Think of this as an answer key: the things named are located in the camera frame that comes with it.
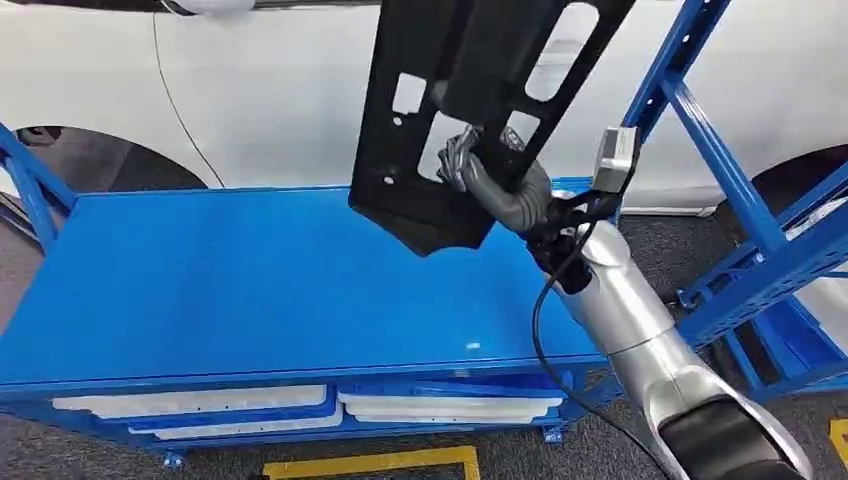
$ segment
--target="white car body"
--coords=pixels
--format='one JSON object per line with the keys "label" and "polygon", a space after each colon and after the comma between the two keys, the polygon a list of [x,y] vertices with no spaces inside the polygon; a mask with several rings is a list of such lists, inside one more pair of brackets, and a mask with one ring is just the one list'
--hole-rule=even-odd
{"label": "white car body", "polygon": [[[848,2],[814,3],[731,3],[688,76],[751,176],[848,143]],[[621,121],[681,4],[636,2],[540,156],[553,176],[591,174],[601,132]],[[210,187],[346,184],[378,12],[260,3],[181,17],[0,1],[0,40],[12,46],[0,66],[0,121],[123,138]],[[557,28],[540,59],[545,79],[564,76],[593,21],[582,11]],[[643,149],[629,212],[698,214],[723,199],[672,115]],[[456,128],[434,133],[435,144]]]}

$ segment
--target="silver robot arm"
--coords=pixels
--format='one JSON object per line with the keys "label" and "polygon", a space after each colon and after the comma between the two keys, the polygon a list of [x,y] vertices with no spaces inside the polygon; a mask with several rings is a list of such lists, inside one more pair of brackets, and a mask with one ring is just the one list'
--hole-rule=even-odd
{"label": "silver robot arm", "polygon": [[[519,234],[544,222],[551,188],[541,166],[535,164],[515,192],[506,193],[469,152],[474,138],[469,129],[448,141],[439,155],[440,176],[470,191],[495,219]],[[523,148],[509,130],[502,140]],[[635,166],[635,142],[633,129],[607,130],[594,190],[623,192]],[[571,234],[579,240],[586,231],[584,223]],[[555,288],[609,359],[637,418],[637,434],[667,472],[681,480],[813,478],[809,460],[786,429],[724,382],[681,338],[614,225],[597,222],[581,253],[588,281],[576,291],[570,288],[571,293],[560,284]]]}
{"label": "silver robot arm", "polygon": [[591,281],[573,295],[561,288],[557,293],[609,359],[643,441],[669,472],[693,480],[784,478],[781,472],[813,478],[786,429],[731,388],[677,333],[615,226],[598,222],[582,253]]}

